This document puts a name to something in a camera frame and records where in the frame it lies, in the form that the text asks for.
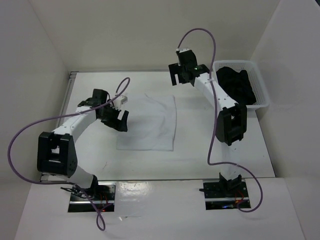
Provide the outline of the white skirt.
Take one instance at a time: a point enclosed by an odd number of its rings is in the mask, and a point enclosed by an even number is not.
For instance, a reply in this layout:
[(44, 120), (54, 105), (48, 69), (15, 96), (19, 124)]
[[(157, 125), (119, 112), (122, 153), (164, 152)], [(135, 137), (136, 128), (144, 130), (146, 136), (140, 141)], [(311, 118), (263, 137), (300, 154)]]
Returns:
[(124, 151), (174, 150), (177, 108), (173, 95), (129, 94), (127, 131), (117, 136), (116, 149)]

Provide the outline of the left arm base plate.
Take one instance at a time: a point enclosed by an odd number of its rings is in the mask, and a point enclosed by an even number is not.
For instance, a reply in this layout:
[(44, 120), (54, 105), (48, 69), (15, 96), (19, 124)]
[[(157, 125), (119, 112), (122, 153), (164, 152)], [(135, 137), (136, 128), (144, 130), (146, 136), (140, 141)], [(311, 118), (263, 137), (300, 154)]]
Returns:
[[(116, 183), (115, 182), (99, 182), (100, 189), (98, 193), (87, 193), (95, 207), (101, 212), (114, 212), (115, 197), (116, 197)], [(89, 213), (95, 212), (91, 202), (75, 187), (66, 188), (65, 191), (70, 193), (68, 204), (69, 213)]]

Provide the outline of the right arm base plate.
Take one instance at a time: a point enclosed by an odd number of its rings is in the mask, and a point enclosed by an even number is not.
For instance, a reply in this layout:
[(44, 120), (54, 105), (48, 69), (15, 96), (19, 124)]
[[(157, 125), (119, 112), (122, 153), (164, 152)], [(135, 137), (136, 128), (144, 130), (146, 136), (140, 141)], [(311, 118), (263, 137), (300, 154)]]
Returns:
[(231, 191), (224, 192), (218, 181), (205, 181), (199, 189), (204, 194), (206, 210), (250, 209), (251, 203), (244, 181)]

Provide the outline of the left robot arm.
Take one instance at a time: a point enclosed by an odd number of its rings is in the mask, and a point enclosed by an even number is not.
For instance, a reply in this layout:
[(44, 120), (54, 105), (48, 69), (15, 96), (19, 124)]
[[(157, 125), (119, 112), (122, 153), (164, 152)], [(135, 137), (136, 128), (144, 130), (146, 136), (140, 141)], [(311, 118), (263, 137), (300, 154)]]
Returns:
[(120, 95), (117, 99), (107, 102), (108, 95), (105, 90), (94, 89), (92, 97), (78, 104), (77, 115), (71, 116), (51, 132), (42, 132), (38, 137), (37, 170), (79, 186), (82, 195), (88, 200), (106, 193), (107, 188), (99, 184), (94, 174), (80, 167), (76, 141), (97, 120), (118, 132), (128, 130), (129, 112), (121, 110), (128, 98)]

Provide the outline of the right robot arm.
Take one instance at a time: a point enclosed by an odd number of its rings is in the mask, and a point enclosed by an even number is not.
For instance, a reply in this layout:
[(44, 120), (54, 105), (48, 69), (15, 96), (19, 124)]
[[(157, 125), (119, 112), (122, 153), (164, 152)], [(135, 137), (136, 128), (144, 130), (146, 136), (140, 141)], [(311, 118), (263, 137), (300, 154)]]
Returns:
[(169, 74), (173, 86), (191, 84), (199, 90), (214, 107), (212, 141), (218, 140), (225, 147), (227, 164), (236, 166), (238, 143), (247, 131), (247, 107), (240, 104), (212, 78), (205, 64), (198, 64), (196, 55), (189, 48), (177, 48), (178, 62), (170, 64)]

